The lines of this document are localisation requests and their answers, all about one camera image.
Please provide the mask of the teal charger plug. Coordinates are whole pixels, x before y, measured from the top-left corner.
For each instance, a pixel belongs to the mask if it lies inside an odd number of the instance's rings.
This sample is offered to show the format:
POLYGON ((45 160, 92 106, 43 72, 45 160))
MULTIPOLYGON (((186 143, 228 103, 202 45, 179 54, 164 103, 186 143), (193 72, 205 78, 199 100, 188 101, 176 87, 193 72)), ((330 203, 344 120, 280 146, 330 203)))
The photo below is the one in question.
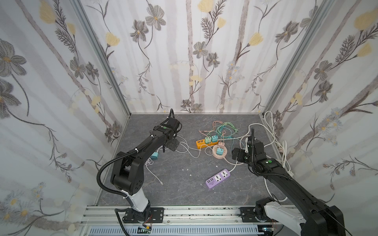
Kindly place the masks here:
POLYGON ((217 155, 221 156, 221 155, 223 155, 223 153, 224 153, 224 149, 223 148, 217 148, 217 150, 216 150, 216 154, 217 155))
POLYGON ((157 159, 158 159, 158 156, 159 156, 159 153, 158 153, 158 152, 154 152, 154 153, 150 156, 150 158, 151 158, 152 160, 157 160, 157 159))
POLYGON ((211 142, 217 142, 218 141, 218 135, 211 136, 211 142))

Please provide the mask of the orange power strip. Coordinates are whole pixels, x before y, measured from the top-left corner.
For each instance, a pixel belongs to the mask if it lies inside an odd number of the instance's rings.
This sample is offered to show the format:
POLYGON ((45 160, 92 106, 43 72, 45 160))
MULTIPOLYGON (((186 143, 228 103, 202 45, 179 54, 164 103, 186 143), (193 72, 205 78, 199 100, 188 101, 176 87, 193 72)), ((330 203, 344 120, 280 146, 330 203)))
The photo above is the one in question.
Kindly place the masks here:
POLYGON ((196 148, 202 149, 207 147, 212 147, 219 143, 218 139, 213 139, 211 137, 206 137, 205 139, 196 141, 196 148))

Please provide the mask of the green charger plug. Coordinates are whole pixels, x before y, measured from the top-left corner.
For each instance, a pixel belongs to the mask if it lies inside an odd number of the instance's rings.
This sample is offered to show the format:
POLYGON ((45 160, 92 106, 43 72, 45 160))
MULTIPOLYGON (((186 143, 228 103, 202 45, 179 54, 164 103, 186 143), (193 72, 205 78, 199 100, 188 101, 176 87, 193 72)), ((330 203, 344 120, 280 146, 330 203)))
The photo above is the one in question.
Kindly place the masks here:
POLYGON ((205 138, 205 144, 210 144, 212 142, 211 137, 205 138))

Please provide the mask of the purple power strip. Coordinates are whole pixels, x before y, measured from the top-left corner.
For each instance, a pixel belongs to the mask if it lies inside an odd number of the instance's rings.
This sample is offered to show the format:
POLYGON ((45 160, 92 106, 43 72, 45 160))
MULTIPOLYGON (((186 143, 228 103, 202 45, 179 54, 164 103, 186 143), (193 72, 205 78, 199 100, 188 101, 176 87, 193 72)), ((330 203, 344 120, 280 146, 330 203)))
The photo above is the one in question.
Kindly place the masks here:
POLYGON ((230 172, 227 169, 224 169, 220 171, 219 173, 215 174, 214 176, 210 177, 208 180, 206 180, 206 185, 209 189, 214 188, 221 182, 225 181, 230 177, 230 172))

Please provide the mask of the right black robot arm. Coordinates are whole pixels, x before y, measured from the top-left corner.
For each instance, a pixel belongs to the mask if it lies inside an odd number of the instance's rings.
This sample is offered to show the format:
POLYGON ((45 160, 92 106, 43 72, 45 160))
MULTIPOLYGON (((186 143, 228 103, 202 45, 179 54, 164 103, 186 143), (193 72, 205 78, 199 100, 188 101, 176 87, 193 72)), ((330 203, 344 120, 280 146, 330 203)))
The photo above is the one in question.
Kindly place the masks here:
POLYGON ((275 220, 300 236, 344 236, 344 216, 336 206, 324 201, 302 187, 278 160, 268 158, 264 144, 254 136, 247 138, 246 150, 235 148, 232 158, 248 165, 249 171, 269 180, 296 206, 298 213, 280 205, 272 197, 256 201, 253 216, 260 222, 275 220))

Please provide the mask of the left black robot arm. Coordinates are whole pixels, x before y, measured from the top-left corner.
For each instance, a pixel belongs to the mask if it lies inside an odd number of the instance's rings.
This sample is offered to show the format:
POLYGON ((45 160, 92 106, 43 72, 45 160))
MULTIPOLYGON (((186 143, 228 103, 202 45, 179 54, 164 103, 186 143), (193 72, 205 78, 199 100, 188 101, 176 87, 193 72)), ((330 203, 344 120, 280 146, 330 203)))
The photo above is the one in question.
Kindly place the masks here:
POLYGON ((151 203, 142 189, 145 163, 159 148, 175 151, 180 143, 176 137, 181 128, 182 124, 171 109, 168 117, 155 126, 141 144, 128 152, 119 152, 97 172, 96 181, 99 187, 108 193, 122 196, 130 205, 126 209, 115 209, 121 224, 153 221, 151 203), (110 182, 115 190, 106 187, 101 180, 102 172, 109 166, 113 166, 110 182))

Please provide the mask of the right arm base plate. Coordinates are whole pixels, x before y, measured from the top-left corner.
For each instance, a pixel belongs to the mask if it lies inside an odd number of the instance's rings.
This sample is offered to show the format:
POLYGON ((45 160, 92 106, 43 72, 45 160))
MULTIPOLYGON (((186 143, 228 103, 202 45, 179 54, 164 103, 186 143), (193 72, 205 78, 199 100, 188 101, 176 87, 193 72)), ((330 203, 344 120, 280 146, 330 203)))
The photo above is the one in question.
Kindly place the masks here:
POLYGON ((240 207, 239 209, 239 216, 243 223, 273 223, 273 219, 270 219, 267 216, 257 215, 255 207, 253 206, 240 207))

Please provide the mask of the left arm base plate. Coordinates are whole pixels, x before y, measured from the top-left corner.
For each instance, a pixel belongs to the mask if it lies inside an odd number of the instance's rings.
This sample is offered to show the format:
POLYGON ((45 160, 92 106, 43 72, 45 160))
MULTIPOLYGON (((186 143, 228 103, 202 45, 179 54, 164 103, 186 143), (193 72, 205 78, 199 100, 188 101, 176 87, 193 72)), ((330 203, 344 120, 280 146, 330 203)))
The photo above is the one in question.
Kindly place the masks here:
POLYGON ((143 212, 138 212, 132 208, 127 208, 122 217, 124 223, 162 223, 164 217, 163 207, 147 207, 143 212))

